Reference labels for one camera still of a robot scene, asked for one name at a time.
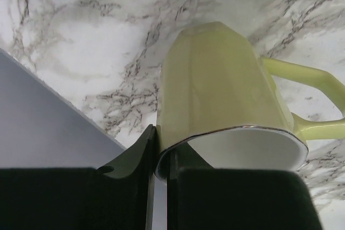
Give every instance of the mug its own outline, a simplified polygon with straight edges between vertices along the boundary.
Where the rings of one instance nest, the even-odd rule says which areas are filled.
[[[345,116],[345,86],[326,71],[260,58],[220,22],[183,30],[161,70],[156,175],[189,145],[214,168],[297,170],[306,140],[345,138],[345,119],[307,121],[291,113],[272,75],[321,90]]]

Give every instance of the countertop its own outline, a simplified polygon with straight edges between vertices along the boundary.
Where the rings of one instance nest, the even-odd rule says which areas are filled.
[[[177,34],[216,20],[260,55],[345,83],[345,0],[0,0],[0,47],[129,147],[155,124],[160,68]],[[341,118],[318,90],[276,82],[301,117]],[[325,229],[343,229],[345,140],[308,144],[298,173]]]

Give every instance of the yellow mug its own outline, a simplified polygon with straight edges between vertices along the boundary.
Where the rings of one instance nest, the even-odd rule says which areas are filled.
[[[164,157],[186,142],[214,168],[297,170],[306,140],[345,138],[345,119],[291,113],[271,75],[321,90],[345,116],[345,86],[328,72],[259,58],[220,22],[183,30],[161,72],[156,175],[166,178]]]

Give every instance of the marble countertop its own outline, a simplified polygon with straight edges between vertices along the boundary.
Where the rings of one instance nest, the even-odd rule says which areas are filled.
[[[155,124],[160,68],[178,32],[216,20],[261,55],[345,83],[345,0],[0,0],[0,47],[129,147]],[[318,90],[277,85],[301,117],[341,118]],[[343,229],[345,140],[309,147],[299,174],[325,229]]]

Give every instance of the mug handle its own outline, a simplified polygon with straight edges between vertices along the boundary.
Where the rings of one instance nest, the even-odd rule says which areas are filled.
[[[263,63],[271,75],[302,83],[322,91],[341,111],[343,119],[335,121],[308,121],[292,113],[297,124],[296,134],[306,140],[345,138],[345,85],[327,71],[263,57]]]

